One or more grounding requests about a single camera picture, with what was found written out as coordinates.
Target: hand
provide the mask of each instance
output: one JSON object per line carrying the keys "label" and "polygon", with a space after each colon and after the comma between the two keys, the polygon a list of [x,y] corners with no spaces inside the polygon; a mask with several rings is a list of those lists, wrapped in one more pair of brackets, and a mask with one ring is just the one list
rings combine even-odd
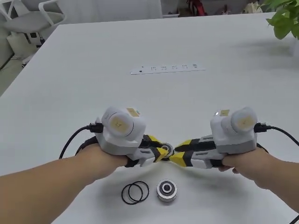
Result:
{"label": "hand", "polygon": [[219,168],[221,172],[233,168],[233,173],[245,176],[253,180],[257,186],[266,188],[265,180],[274,169],[279,160],[261,148],[237,155],[224,157],[222,163],[224,167]]}
{"label": "hand", "polygon": [[75,157],[78,163],[88,170],[93,181],[109,176],[116,168],[125,166],[128,162],[126,156],[110,155],[103,152],[99,144],[87,146]]}

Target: potted plant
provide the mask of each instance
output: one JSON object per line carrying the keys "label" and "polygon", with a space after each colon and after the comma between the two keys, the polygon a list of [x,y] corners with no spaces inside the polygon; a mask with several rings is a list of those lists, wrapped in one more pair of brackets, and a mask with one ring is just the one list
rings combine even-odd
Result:
{"label": "potted plant", "polygon": [[292,33],[296,38],[292,51],[299,56],[299,0],[266,0],[263,5],[276,11],[271,19],[267,19],[274,27],[274,35],[281,40]]}

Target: metal bearing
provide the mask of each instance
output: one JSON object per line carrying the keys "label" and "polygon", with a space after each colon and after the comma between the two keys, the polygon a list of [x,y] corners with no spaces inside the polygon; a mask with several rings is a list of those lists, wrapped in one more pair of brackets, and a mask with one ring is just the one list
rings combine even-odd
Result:
{"label": "metal bearing", "polygon": [[174,154],[174,149],[173,149],[172,145],[168,144],[168,143],[162,143],[162,147],[161,148],[163,148],[163,149],[165,149],[165,150],[168,151],[168,154],[162,160],[168,161],[169,157]]}
{"label": "metal bearing", "polygon": [[163,202],[172,202],[177,197],[177,185],[169,179],[164,179],[157,185],[157,196]]}

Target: rubber ring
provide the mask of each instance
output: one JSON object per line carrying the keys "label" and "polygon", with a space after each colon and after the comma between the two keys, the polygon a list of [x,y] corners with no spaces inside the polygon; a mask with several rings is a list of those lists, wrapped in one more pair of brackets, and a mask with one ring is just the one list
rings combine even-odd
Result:
{"label": "rubber ring", "polygon": [[[126,189],[127,187],[131,187],[132,185],[137,186],[137,187],[140,189],[140,191],[141,191],[141,197],[140,197],[140,199],[139,199],[138,202],[129,203],[129,202],[127,202],[127,201],[124,199],[124,197],[123,197],[123,193],[124,193],[124,191],[125,191],[125,189]],[[121,199],[122,199],[123,202],[126,203],[126,204],[129,204],[129,205],[138,204],[138,203],[142,200],[142,198],[143,198],[143,191],[142,191],[142,188],[141,188],[139,185],[135,184],[135,183],[131,183],[131,184],[126,185],[126,186],[122,189],[122,191],[121,191]]]}
{"label": "rubber ring", "polygon": [[[147,195],[146,195],[146,197],[144,199],[141,198],[140,200],[136,200],[136,199],[132,198],[132,196],[130,194],[131,186],[132,185],[136,185],[137,183],[143,183],[146,186],[147,190],[148,190],[148,193],[147,193]],[[149,188],[148,184],[146,182],[143,182],[143,181],[135,181],[134,183],[132,183],[132,185],[128,189],[128,196],[129,196],[129,198],[132,201],[136,202],[136,203],[144,202],[149,197],[149,195],[150,195],[150,188]]]}

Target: floor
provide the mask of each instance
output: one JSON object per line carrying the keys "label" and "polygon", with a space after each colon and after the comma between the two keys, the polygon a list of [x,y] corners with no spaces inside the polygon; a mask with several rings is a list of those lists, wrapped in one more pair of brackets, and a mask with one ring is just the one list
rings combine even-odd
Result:
{"label": "floor", "polygon": [[10,60],[7,65],[0,70],[0,97],[22,71],[23,68],[21,64],[22,62],[20,60]]}

